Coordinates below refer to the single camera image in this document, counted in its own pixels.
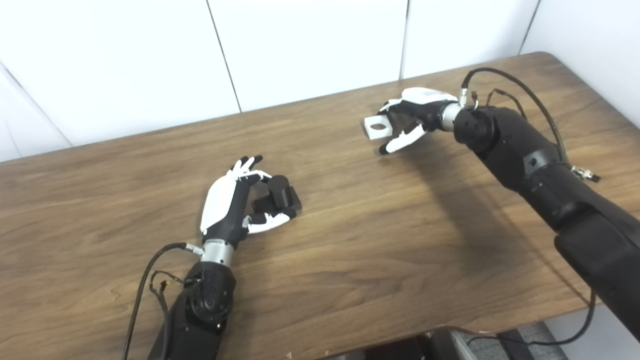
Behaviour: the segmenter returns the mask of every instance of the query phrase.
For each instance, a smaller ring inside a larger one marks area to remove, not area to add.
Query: wooden table
[[[591,186],[640,217],[640,136],[548,54],[493,61],[548,106]],[[251,236],[233,264],[236,308],[220,360],[318,359],[438,326],[499,331],[586,306],[552,231],[450,133],[388,157],[362,119],[402,89],[457,94],[472,67],[396,81],[0,165],[3,359],[117,359],[142,270],[165,243],[199,243],[213,181],[243,155],[286,175],[303,213]],[[532,101],[493,74],[471,88]],[[494,104],[513,107],[507,98]],[[169,252],[158,268],[196,261]],[[179,291],[169,288],[172,302]],[[145,292],[132,359],[161,324]]]

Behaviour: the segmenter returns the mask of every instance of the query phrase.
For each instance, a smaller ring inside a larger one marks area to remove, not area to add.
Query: white wall
[[[522,53],[555,55],[636,125],[640,83],[640,2],[637,0],[542,0]],[[547,321],[556,339],[575,334],[586,312]],[[636,360],[640,345],[604,306],[589,331],[563,346],[571,360]]]
[[[210,4],[242,111],[398,79],[406,0]]]
[[[0,61],[73,145],[239,111],[205,0],[0,1]]]
[[[538,0],[411,0],[403,78],[515,56]]]
[[[555,55],[640,125],[640,1],[542,0],[522,53]]]
[[[67,139],[0,63],[0,161],[67,147]]]

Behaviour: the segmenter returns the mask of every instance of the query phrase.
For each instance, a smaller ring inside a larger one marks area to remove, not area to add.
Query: cable
[[[542,114],[545,116],[547,122],[549,123],[549,126],[551,127],[551,131],[553,132],[554,137],[556,138],[556,144],[560,148],[560,157],[562,157],[562,159],[564,161],[567,161],[567,162],[569,161],[569,159],[568,159],[568,157],[566,155],[566,149],[564,148],[564,142],[562,140],[562,136],[560,135],[560,131],[558,131],[558,128],[556,126],[556,122],[551,117],[551,114],[549,113],[547,108],[544,106],[544,104],[542,104],[542,102],[540,101],[538,96],[536,96],[536,94],[527,85],[525,85],[525,83],[520,81],[515,76],[513,76],[511,74],[508,74],[507,72],[504,72],[502,70],[498,70],[498,69],[495,69],[493,67],[479,67],[477,69],[471,70],[467,74],[467,76],[465,76],[465,79],[462,81],[462,85],[460,87],[462,89],[468,89],[469,88],[469,82],[471,81],[471,77],[473,77],[473,75],[475,73],[477,73],[477,72],[492,72],[494,74],[501,75],[501,76],[511,80],[512,82],[516,83],[520,88],[522,88],[522,90],[524,90],[527,93],[527,95],[536,103],[536,105],[538,105],[538,107],[540,108],[540,111],[542,112]]]
[[[154,288],[154,279],[156,278],[157,274],[165,274],[168,277],[172,278],[173,280],[181,284],[190,284],[191,281],[182,280],[176,275],[173,275],[170,272],[166,272],[164,270],[154,271],[154,273],[151,274],[151,280],[149,280],[149,291],[151,291],[151,293],[153,293],[158,299],[158,302],[160,303],[160,308],[162,309],[162,314],[164,316],[164,341],[163,341],[162,356],[160,357],[160,359],[165,360],[167,353],[169,352],[169,342],[171,341],[171,318],[169,316],[169,307],[167,306],[166,299],[164,297],[164,290],[169,284],[166,281],[161,282],[160,291],[157,291]]]
[[[525,115],[524,113],[524,109],[522,108],[522,105],[520,104],[520,101],[518,101],[518,98],[509,94],[508,92],[495,88],[493,90],[491,90],[491,92],[489,93],[489,96],[486,97],[486,107],[489,107],[489,103],[491,102],[491,96],[493,95],[494,92],[497,92],[500,95],[504,95],[506,97],[509,97],[511,100],[513,100],[513,102],[516,103],[516,106],[518,106],[518,111],[520,111],[520,114],[522,115],[522,117],[526,120],[529,121],[529,119],[527,119],[527,115]]]
[[[169,340],[171,337],[171,324],[169,317],[169,307],[166,305],[166,299],[164,298],[164,289],[166,289],[168,283],[166,280],[160,283],[160,292],[158,292],[154,288],[153,281],[149,282],[149,290],[156,296],[158,302],[160,303],[160,308],[162,309],[162,314],[164,316],[164,341],[162,346],[162,355],[160,356],[160,360],[165,360],[166,355],[169,352]]]
[[[516,343],[516,344],[521,344],[526,346],[531,346],[531,345],[554,346],[554,345],[566,345],[569,343],[573,343],[574,341],[578,340],[582,335],[584,335],[584,333],[587,331],[587,329],[591,325],[591,321],[593,320],[593,313],[595,309],[596,309],[596,293],[595,291],[591,290],[591,300],[589,301],[589,311],[587,312],[587,317],[584,320],[584,325],[582,326],[582,328],[580,328],[580,330],[578,330],[578,332],[575,333],[575,335],[565,340],[528,341],[527,342],[527,341],[520,341],[520,340],[513,340],[513,339],[504,339],[504,338],[499,338],[497,336],[475,336],[473,338],[470,338],[467,341],[467,346],[469,346],[469,344],[471,344],[475,340],[479,340],[479,339],[493,339],[493,340],[500,340],[500,341],[508,341],[511,343]]]
[[[138,293],[136,294],[136,301],[133,304],[133,312],[131,313],[131,320],[129,320],[129,328],[127,329],[127,337],[125,339],[124,348],[122,349],[122,360],[127,360],[127,356],[129,355],[129,347],[131,346],[131,338],[133,337],[133,328],[136,326],[136,317],[138,317],[138,309],[140,308],[140,301],[142,300],[142,292],[145,289],[145,282],[147,281],[147,277],[149,276],[149,272],[151,268],[156,263],[156,260],[160,257],[160,255],[171,249],[185,249],[187,247],[187,243],[171,243],[169,245],[165,245],[160,251],[156,252],[154,257],[151,258],[147,268],[142,273],[142,279],[140,280],[140,285],[138,286]]]

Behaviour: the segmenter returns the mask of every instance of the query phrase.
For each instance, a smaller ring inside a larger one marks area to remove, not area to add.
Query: robotic hand
[[[244,216],[244,208],[251,185],[262,181],[268,183],[271,175],[261,170],[252,170],[262,156],[243,157],[226,175],[219,178],[207,194],[200,230],[203,235],[205,254],[216,240],[224,240],[233,246],[246,238],[247,234],[261,233],[280,226],[296,216],[295,210],[285,209],[278,213],[256,213]]]
[[[493,106],[465,106],[468,82],[479,71],[494,72],[520,85],[549,121],[556,142],[521,114]],[[640,222],[593,191],[583,180],[599,177],[568,163],[555,124],[535,94],[520,80],[493,68],[472,70],[460,100],[435,90],[410,88],[379,113],[402,113],[415,123],[380,147],[386,155],[436,129],[452,131],[502,186],[517,192],[557,234],[558,252],[640,341]]]
[[[184,289],[173,303],[168,321],[156,338],[149,360],[215,359],[233,310],[236,279],[230,270],[232,256],[247,234],[261,233],[296,216],[295,207],[244,215],[250,186],[259,181],[288,182],[252,170],[262,156],[243,157],[209,188],[200,230],[203,248],[188,245],[197,262],[184,280]]]
[[[402,99],[392,99],[380,109],[378,115],[400,113],[415,118],[415,122],[402,130],[397,138],[380,147],[380,154],[386,155],[411,145],[426,133],[440,127],[437,116],[448,104],[458,99],[445,92],[427,88],[408,88],[402,91]]]

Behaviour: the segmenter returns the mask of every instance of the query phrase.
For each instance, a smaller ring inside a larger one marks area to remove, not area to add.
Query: white block
[[[386,138],[394,133],[393,127],[386,115],[376,115],[364,119],[364,128],[371,140]]]

